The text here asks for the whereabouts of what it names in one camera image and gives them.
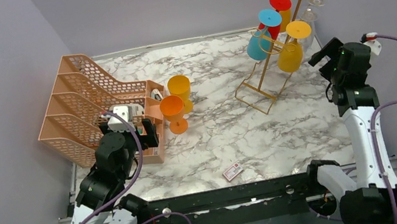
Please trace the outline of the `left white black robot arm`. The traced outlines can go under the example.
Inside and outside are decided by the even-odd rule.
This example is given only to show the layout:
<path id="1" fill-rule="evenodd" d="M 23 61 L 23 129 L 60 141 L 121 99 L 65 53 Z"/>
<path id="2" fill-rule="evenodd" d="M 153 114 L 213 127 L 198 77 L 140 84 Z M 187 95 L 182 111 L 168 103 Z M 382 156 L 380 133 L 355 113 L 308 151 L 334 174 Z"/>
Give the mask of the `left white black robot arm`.
<path id="1" fill-rule="evenodd" d="M 100 125 L 104 134 L 95 152 L 96 162 L 81 182 L 70 224 L 147 224 L 147 201 L 124 193 L 130 188 L 125 181 L 133 162 L 137 171 L 142 167 L 143 159 L 135 154 L 159 144 L 150 119 L 144 118 L 142 125 L 144 135 L 136 128 L 114 132 L 105 123 Z"/>

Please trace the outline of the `clear wine glass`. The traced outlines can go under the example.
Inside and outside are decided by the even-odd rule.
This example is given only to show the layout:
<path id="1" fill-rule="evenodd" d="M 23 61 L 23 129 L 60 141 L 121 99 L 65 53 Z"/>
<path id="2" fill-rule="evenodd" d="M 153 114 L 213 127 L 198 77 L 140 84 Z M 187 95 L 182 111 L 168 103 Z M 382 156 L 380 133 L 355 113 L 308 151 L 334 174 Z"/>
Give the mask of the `clear wine glass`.
<path id="1" fill-rule="evenodd" d="M 310 36 L 304 39 L 298 39 L 299 44 L 303 48 L 303 52 L 307 53 L 307 50 L 313 45 L 313 40 L 316 36 L 316 20 L 320 15 L 320 8 L 324 6 L 328 0 L 303 0 L 304 5 L 298 10 L 297 20 L 306 22 L 311 27 Z"/>

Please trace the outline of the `orange plastic wine glass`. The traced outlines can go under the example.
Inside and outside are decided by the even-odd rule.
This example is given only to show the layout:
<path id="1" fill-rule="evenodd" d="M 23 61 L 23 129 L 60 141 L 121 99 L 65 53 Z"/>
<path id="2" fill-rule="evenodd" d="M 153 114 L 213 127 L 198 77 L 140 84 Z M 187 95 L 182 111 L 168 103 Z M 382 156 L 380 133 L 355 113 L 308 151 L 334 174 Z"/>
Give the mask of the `orange plastic wine glass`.
<path id="1" fill-rule="evenodd" d="M 160 111 L 170 123 L 173 134 L 180 135 L 188 129 L 188 122 L 184 117 L 184 101 L 177 95 L 169 95 L 160 102 Z"/>

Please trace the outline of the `red white staples box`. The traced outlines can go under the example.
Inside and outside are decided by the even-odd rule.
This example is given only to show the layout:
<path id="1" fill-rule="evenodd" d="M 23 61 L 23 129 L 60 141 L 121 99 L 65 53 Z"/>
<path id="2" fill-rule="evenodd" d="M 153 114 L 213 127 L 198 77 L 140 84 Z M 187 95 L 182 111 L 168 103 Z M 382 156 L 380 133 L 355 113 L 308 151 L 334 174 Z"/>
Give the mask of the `red white staples box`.
<path id="1" fill-rule="evenodd" d="M 243 166 L 240 163 L 234 163 L 230 167 L 228 167 L 222 175 L 226 181 L 231 182 L 233 179 L 239 176 L 239 174 L 241 174 L 243 171 L 244 171 Z"/>

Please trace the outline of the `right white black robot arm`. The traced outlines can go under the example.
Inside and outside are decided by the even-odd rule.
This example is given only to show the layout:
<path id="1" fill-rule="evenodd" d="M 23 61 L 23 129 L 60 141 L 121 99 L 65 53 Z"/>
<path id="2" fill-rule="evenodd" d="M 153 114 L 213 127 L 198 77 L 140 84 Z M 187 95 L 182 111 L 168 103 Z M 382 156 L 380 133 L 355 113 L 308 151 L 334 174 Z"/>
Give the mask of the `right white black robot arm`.
<path id="1" fill-rule="evenodd" d="M 327 189 L 344 224 L 397 224 L 397 175 L 381 132 L 378 95 L 366 83 L 372 54 L 365 42 L 344 43 L 335 37 L 308 61 L 315 66 L 329 59 L 319 71 L 330 82 L 331 102 L 350 136 L 357 179 L 336 161 L 313 160 L 305 185 L 315 194 Z"/>

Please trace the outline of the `yellow plastic wine glass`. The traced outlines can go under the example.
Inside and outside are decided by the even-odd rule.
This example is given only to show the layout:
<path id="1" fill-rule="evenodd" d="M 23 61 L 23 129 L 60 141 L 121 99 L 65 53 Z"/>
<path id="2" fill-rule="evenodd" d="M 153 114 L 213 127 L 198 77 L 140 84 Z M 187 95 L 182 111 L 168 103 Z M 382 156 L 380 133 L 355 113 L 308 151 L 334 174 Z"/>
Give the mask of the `yellow plastic wine glass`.
<path id="1" fill-rule="evenodd" d="M 177 95 L 182 99 L 185 114 L 190 113 L 193 110 L 193 103 L 190 100 L 191 83 L 189 78 L 184 75 L 174 75 L 168 80 L 167 85 L 171 95 Z"/>

